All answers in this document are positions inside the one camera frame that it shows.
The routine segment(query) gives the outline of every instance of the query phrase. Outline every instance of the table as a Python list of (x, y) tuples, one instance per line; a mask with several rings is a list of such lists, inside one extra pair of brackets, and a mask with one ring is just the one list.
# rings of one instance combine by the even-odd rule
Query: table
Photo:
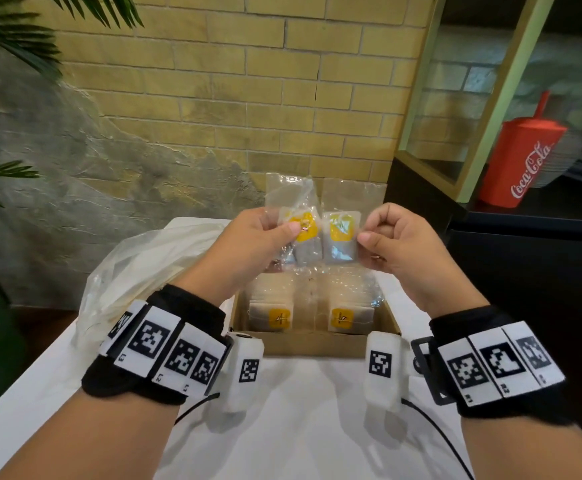
[[(404, 337), (427, 335), (428, 318), (399, 282), (388, 275), (378, 281)], [(75, 323), (0, 398), (0, 468), (77, 389), (74, 332)], [(252, 407), (228, 415), (212, 401), (194, 411), (173, 429), (155, 478), (464, 480), (447, 444), (419, 413), (367, 407), (364, 365), (265, 358)], [(439, 424), (468, 464), (454, 406), (436, 406), (421, 378), (411, 378), (409, 399)]]

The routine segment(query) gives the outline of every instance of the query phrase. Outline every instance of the wooden frame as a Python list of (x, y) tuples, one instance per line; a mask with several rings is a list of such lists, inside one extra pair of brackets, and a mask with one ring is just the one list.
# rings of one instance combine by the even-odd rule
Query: wooden frame
[(475, 185), (478, 183), (504, 115), (515, 95), (516, 88), (527, 67), (537, 39), (540, 37), (554, 0), (526, 1), (513, 38), (507, 48), (507, 53), (498, 70), (493, 91), (489, 96), (484, 112), (482, 112), (475, 135), (469, 144), (466, 159), (457, 181), (451, 180), (407, 151), (409, 136), (429, 73), (429, 63), (433, 55), (446, 1), (434, 0), (431, 9), (429, 28), (418, 59), (415, 81), (409, 95), (407, 114), (402, 124), (395, 157), (456, 202), (465, 203), (471, 198)]

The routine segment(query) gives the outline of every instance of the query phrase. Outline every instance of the brown box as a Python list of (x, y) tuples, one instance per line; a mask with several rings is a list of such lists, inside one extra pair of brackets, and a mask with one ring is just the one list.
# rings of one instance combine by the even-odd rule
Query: brown box
[[(233, 303), (230, 327), (232, 331), (243, 331), (262, 339), (265, 356), (364, 358), (367, 352), (366, 335), (330, 332), (326, 330), (326, 323), (324, 330), (251, 331), (248, 327), (248, 299), (244, 293), (239, 293)], [(401, 335), (385, 301), (375, 310), (374, 330)]]

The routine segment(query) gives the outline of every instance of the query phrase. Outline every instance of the black cable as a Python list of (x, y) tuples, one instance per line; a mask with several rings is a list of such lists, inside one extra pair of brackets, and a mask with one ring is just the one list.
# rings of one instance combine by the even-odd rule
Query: black cable
[(449, 445), (449, 448), (451, 449), (451, 451), (455, 455), (455, 458), (457, 458), (457, 461), (459, 461), (460, 464), (462, 465), (462, 468), (464, 468), (464, 471), (466, 472), (466, 475), (471, 480), (475, 480), (473, 478), (473, 475), (471, 475), (471, 470), (469, 470), (469, 468), (466, 466), (466, 464), (464, 463), (464, 460), (462, 459), (462, 457), (460, 456), (460, 454), (455, 449), (455, 446), (453, 446), (453, 444), (450, 442), (449, 438), (447, 438), (447, 436), (443, 433), (442, 429), (440, 429), (440, 427), (436, 424), (436, 422), (431, 419), (431, 416), (429, 416), (428, 414), (426, 414), (423, 410), (421, 410), (420, 408), (418, 408), (415, 404), (411, 403), (408, 399), (402, 398), (402, 404), (404, 404), (405, 406), (408, 406), (409, 408), (415, 409), (415, 411), (417, 411), (418, 413), (420, 413), (421, 415), (423, 415), (424, 418), (427, 421), (429, 421), (433, 425), (434, 428), (436, 428), (438, 430), (438, 433), (440, 433), (440, 436), (442, 436), (444, 438), (444, 440), (447, 442), (447, 445)]
[(208, 403), (209, 401), (211, 401), (212, 399), (217, 399), (218, 397), (220, 397), (220, 393), (216, 392), (215, 394), (211, 394), (206, 396), (202, 401), (200, 401), (199, 403), (194, 404), (193, 406), (191, 406), (189, 409), (187, 409), (186, 411), (184, 411), (176, 420), (175, 423), (173, 423), (173, 426), (175, 426), (177, 423), (179, 423), (180, 421), (182, 421), (184, 419), (184, 416), (188, 415), (189, 413), (192, 413), (194, 410), (198, 409), (200, 406), (202, 406), (202, 404), (204, 403)]

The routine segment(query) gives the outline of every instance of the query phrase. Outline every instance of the person's right hand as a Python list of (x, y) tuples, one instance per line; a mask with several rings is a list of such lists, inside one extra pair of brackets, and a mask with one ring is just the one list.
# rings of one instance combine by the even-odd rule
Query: person's right hand
[(394, 274), (407, 296), (431, 318), (489, 304), (426, 219), (404, 207), (385, 203), (375, 209), (358, 242), (364, 248), (362, 265)]

